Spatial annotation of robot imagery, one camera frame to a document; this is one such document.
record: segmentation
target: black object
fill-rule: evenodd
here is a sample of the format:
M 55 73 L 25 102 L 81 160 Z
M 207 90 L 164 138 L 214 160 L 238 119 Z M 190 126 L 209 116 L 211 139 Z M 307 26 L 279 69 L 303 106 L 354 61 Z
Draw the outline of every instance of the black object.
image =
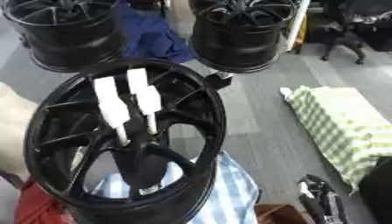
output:
M 348 224 L 340 196 L 320 177 L 307 174 L 299 180 L 299 200 L 317 224 Z
M 147 132 L 146 121 L 130 95 L 125 75 L 130 67 L 145 67 L 149 83 L 162 95 L 164 108 L 157 113 L 155 136 Z M 94 79 L 108 75 L 115 77 L 120 97 L 130 111 L 131 120 L 125 123 L 130 144 L 124 147 L 102 120 L 92 86 Z M 168 132 L 175 123 L 192 125 L 205 138 L 195 163 L 170 149 Z M 77 220 L 94 224 L 186 223 L 204 205 L 214 186 L 215 158 L 225 130 L 221 98 L 194 71 L 161 60 L 117 61 L 84 71 L 51 93 L 31 120 L 24 154 L 34 179 L 71 207 Z M 76 151 L 83 151 L 84 156 L 72 166 Z M 129 198 L 103 198 L 83 188 L 88 168 L 104 151 L 114 155 L 130 185 Z M 140 188 L 156 186 L 169 161 L 184 175 L 143 195 Z
M 112 60 L 127 45 L 117 0 L 10 0 L 3 9 L 32 59 L 55 72 L 78 72 Z
M 294 8 L 290 0 L 190 0 L 196 22 L 194 56 L 220 71 L 250 73 L 277 59 L 279 32 Z
M 354 15 L 355 7 L 358 6 L 355 0 L 324 0 L 322 3 L 326 16 L 338 22 L 340 29 L 330 28 L 329 39 L 322 60 L 329 60 L 329 55 L 335 46 L 345 46 L 358 55 L 356 63 L 362 65 L 365 53 L 361 50 L 362 42 L 360 39 L 350 36 L 349 32 L 355 26 Z
M 357 25 L 353 31 L 376 51 L 392 51 L 392 19 L 376 24 Z
M 382 158 L 360 182 L 360 196 L 365 200 L 379 224 L 392 222 L 392 159 Z

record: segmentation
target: chair wheel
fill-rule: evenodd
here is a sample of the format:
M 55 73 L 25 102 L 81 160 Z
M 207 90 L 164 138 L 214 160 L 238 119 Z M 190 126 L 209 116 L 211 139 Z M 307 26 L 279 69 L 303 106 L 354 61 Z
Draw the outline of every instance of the chair wheel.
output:
M 364 61 L 364 59 L 357 59 L 357 60 L 355 61 L 355 63 L 356 63 L 357 65 L 363 65 L 363 64 L 365 63 L 365 61 Z

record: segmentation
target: chair leg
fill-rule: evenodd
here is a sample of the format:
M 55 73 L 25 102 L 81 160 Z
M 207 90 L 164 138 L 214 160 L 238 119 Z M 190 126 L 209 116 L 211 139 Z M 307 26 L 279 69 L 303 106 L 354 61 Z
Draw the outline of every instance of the chair leg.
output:
M 335 46 L 336 46 L 336 40 L 331 41 L 331 43 L 328 44 L 328 45 L 326 46 L 325 53 L 324 53 L 324 55 L 321 57 L 321 59 L 322 59 L 323 61 L 329 60 L 329 55 L 331 54 L 331 51 L 333 50 L 333 48 L 334 48 Z
M 358 47 L 357 43 L 354 43 L 353 41 L 347 39 L 339 39 L 338 41 L 339 45 L 347 47 L 358 55 L 358 59 L 355 61 L 355 63 L 357 63 L 358 65 L 363 65 L 366 56 L 365 53 Z

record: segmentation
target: red bag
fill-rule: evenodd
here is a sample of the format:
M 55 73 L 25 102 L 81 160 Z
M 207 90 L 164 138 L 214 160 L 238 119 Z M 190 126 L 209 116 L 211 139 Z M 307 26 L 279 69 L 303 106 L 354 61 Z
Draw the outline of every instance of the red bag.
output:
M 258 224 L 307 224 L 299 211 L 288 204 L 256 205 L 255 215 Z
M 16 224 L 62 224 L 61 204 L 30 181 L 22 188 L 17 205 Z

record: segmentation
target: white clamp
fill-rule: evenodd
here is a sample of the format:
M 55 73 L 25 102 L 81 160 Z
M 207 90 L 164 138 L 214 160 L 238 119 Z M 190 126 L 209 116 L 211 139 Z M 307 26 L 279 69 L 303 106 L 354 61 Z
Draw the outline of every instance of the white clamp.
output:
M 127 105 L 118 97 L 115 79 L 113 77 L 95 79 L 94 90 L 103 119 L 116 130 L 121 144 L 128 144 L 129 140 L 123 124 L 130 119 L 130 112 Z

